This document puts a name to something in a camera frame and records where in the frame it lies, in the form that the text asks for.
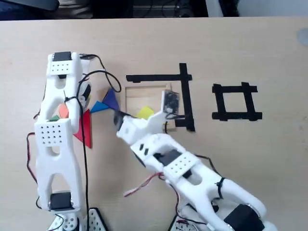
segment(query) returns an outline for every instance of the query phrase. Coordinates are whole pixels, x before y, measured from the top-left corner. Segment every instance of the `green piece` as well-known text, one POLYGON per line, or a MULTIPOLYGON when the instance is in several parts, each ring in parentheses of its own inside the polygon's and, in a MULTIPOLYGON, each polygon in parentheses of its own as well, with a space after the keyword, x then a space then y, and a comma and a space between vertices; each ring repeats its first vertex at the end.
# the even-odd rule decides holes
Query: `green piece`
POLYGON ((48 120, 48 122, 55 122, 55 121, 58 121, 59 119, 60 119, 59 116, 55 115, 55 116, 51 117, 51 119, 48 120))

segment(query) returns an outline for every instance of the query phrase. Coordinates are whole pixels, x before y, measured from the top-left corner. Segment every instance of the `yellow piece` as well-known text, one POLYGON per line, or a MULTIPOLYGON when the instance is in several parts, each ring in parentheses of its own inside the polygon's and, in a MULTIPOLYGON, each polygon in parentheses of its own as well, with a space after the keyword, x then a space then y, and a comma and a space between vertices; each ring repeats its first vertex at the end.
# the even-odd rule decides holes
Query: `yellow piece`
POLYGON ((137 113, 136 117, 140 119, 148 119, 153 114, 154 111, 148 106, 145 106, 137 113))

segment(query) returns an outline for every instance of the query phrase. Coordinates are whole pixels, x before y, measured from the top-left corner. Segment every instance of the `perforated plate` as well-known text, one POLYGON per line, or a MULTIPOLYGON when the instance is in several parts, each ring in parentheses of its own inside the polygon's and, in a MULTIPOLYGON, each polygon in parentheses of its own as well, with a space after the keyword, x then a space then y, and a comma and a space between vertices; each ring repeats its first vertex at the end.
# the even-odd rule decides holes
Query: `perforated plate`
MULTIPOLYGON (((89 218, 90 218, 90 230, 89 231, 108 231, 103 218, 101 218, 101 214, 99 213, 98 209, 91 208, 89 209, 89 218)), ((52 230, 57 228, 62 223, 62 219, 59 217, 56 217, 53 220, 53 223, 50 225, 50 227, 47 230, 52 230)), ((56 229, 55 231, 64 231, 64 225, 70 225, 68 224, 69 220, 67 222, 64 222, 64 224, 56 229)), ((86 231, 86 225, 87 225, 87 218, 84 219, 84 231, 86 231)))
POLYGON ((175 182, 198 161, 200 160, 195 155, 190 152, 185 152, 168 166, 164 167, 164 175, 171 182, 175 182))
POLYGON ((49 69, 50 75, 67 75, 73 72, 73 61, 52 62, 49 69))
POLYGON ((65 126, 67 119, 59 119, 56 122, 35 123, 37 141, 46 147, 59 146, 65 141, 65 126))

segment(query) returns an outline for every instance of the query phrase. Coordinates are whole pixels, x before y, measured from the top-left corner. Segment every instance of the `black tape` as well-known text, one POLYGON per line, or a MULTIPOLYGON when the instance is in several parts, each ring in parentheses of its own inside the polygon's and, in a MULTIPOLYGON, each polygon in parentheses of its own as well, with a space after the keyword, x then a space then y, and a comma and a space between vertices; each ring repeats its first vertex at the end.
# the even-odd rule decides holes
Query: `black tape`
POLYGON ((252 92, 258 92, 256 86, 250 86, 249 83, 242 82, 241 86, 223 87, 220 84, 213 84, 212 92, 215 93, 217 112, 212 113, 213 119, 220 121, 228 121, 228 119, 249 119, 249 121, 256 121, 262 119, 262 112, 256 112, 254 102, 252 99, 252 92), (247 112, 226 112, 223 93, 239 93, 244 94, 247 112))
POLYGON ((192 75, 187 72, 186 63, 180 63, 180 74, 178 75, 126 75, 128 82, 140 83, 143 81, 181 81, 182 97, 185 115, 180 115, 183 119, 175 119, 176 127, 186 127, 188 131, 195 132, 189 81, 192 75))

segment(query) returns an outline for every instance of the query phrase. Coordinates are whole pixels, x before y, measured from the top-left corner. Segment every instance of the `orange piece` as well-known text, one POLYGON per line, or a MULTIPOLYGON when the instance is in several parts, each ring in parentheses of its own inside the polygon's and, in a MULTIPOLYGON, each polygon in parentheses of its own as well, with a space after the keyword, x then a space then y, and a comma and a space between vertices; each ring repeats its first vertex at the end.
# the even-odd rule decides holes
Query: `orange piece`
POLYGON ((59 107, 59 114, 61 119, 66 119, 68 118, 68 109, 66 105, 63 103, 59 107))

